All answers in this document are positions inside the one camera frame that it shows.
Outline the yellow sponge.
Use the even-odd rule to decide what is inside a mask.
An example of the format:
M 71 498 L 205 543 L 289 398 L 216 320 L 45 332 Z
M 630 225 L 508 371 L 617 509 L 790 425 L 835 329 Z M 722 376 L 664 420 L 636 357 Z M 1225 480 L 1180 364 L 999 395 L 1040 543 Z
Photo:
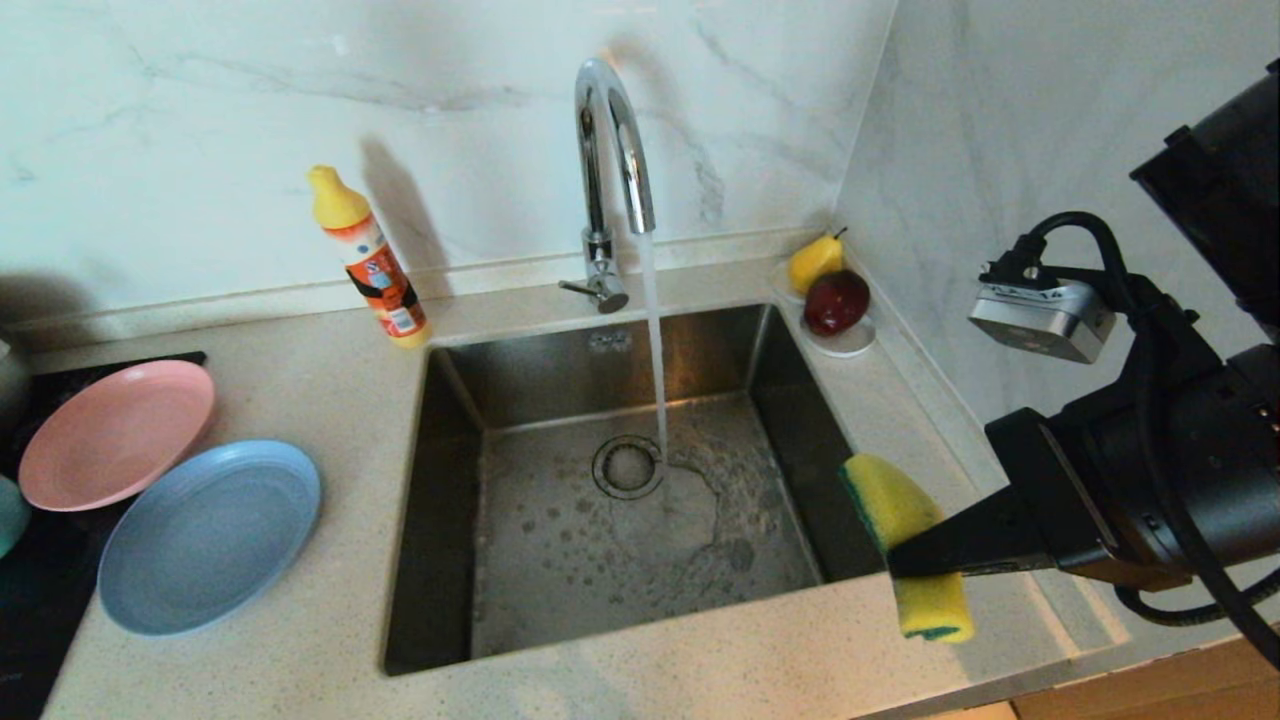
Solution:
M 914 479 L 892 462 L 870 454 L 849 457 L 838 470 L 858 516 L 881 557 L 940 524 L 940 506 Z M 908 577 L 888 569 L 900 634 L 925 642 L 963 644 L 977 626 L 964 575 L 959 571 Z

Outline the chrome gooseneck faucet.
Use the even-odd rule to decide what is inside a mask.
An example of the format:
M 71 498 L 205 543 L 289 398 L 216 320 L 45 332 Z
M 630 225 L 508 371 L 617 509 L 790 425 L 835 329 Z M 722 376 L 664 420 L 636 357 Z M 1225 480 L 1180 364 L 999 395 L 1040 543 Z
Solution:
M 612 132 L 614 159 L 622 182 L 630 231 L 650 234 L 657 228 L 652 177 L 637 118 L 623 81 L 602 58 L 588 59 L 577 70 L 573 92 L 586 224 L 581 233 L 586 279 L 562 281 L 559 287 L 589 297 L 600 314 L 628 302 L 614 256 L 614 233 L 605 219 L 602 183 L 602 142 Z

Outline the orange dish soap bottle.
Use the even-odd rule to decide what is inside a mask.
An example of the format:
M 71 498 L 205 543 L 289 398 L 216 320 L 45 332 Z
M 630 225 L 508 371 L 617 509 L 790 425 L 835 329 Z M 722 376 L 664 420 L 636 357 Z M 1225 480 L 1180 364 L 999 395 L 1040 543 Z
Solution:
M 306 179 L 314 220 L 335 242 L 351 284 L 384 334 L 402 348 L 424 346 L 433 334 L 430 322 L 370 201 L 333 167 L 311 167 Z

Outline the blue plate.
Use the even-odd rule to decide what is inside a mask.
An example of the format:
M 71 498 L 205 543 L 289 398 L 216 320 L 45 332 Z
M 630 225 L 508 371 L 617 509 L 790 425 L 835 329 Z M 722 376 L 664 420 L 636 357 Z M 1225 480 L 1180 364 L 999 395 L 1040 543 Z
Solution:
M 219 623 L 291 568 L 321 505 L 317 466 L 294 445 L 243 439 L 198 454 L 115 525 L 99 564 L 104 612 L 146 637 Z

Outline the pink plate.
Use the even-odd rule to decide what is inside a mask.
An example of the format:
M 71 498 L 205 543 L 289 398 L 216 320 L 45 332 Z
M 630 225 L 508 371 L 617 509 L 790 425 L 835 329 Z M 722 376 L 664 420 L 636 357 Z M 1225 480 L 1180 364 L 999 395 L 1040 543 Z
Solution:
M 79 512 L 129 498 L 175 466 L 212 423 L 216 386 L 186 360 L 128 366 L 63 404 L 22 455 L 26 500 Z

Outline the teal cup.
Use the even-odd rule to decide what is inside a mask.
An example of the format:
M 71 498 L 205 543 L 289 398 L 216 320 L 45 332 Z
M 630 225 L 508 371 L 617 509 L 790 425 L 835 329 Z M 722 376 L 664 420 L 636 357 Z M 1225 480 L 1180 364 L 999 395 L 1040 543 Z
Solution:
M 19 486 L 0 474 L 0 560 L 20 542 L 31 519 L 31 507 Z

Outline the metal sink drain strainer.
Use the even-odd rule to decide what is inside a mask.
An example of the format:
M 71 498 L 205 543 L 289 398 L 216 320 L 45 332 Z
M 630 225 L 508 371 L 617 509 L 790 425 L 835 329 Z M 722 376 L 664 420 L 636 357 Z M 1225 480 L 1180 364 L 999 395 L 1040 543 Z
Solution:
M 663 455 L 644 436 L 616 436 L 591 459 L 591 478 L 604 495 L 631 501 L 653 493 L 664 479 Z

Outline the stainless steel sink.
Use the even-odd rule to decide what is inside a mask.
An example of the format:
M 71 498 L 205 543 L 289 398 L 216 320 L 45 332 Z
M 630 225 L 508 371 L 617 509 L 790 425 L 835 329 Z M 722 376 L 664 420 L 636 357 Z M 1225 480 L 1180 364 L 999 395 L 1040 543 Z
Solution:
M 877 574 L 851 447 L 772 305 L 428 355 L 383 670 L 399 676 Z M 664 479 L 600 492 L 644 436 Z

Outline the wooden cabinet panel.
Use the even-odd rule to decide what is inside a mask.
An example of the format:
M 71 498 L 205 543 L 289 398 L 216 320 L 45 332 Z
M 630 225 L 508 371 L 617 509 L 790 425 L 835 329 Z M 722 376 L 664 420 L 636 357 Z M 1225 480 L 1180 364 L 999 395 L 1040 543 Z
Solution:
M 1019 720 L 1280 720 L 1280 673 L 1244 641 L 1012 701 Z

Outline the small white dish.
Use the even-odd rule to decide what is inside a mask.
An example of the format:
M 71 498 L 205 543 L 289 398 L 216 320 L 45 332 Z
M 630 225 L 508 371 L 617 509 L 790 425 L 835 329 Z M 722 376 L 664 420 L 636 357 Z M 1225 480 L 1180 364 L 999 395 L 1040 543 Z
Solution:
M 876 323 L 870 314 L 870 286 L 856 272 L 844 268 L 845 275 L 852 275 L 865 290 L 867 296 L 864 313 L 856 323 L 849 328 L 831 336 L 817 334 L 804 319 L 806 299 L 794 287 L 788 277 L 788 260 L 777 261 L 769 273 L 771 287 L 774 295 L 782 300 L 783 309 L 800 328 L 801 337 L 818 352 L 831 357 L 855 357 L 864 354 L 876 342 Z

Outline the dark red apple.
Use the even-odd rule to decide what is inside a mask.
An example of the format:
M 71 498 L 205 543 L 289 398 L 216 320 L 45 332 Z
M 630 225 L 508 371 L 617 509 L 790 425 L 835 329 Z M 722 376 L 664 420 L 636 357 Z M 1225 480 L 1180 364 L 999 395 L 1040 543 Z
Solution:
M 819 337 L 832 337 L 858 324 L 870 307 L 870 287 L 852 270 L 818 277 L 806 292 L 803 323 Z

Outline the yellow pear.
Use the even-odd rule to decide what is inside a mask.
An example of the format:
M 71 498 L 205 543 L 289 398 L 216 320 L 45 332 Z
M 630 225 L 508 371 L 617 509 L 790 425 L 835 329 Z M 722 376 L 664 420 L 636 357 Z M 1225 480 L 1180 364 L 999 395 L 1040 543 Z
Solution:
M 788 286 L 796 296 L 806 296 L 823 275 L 844 269 L 842 234 L 846 228 L 823 234 L 797 250 L 788 260 Z

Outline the black glass cooktop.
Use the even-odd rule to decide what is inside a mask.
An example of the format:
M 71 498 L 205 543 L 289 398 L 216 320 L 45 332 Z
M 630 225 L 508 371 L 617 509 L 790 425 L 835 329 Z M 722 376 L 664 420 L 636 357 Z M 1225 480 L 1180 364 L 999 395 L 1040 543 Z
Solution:
M 0 436 L 0 474 L 17 483 L 37 429 L 93 382 L 148 361 L 204 366 L 207 357 L 195 351 L 37 375 L 26 414 Z M 0 720 L 41 717 L 93 597 L 105 543 L 133 502 L 83 512 L 32 509 L 26 533 L 0 559 Z

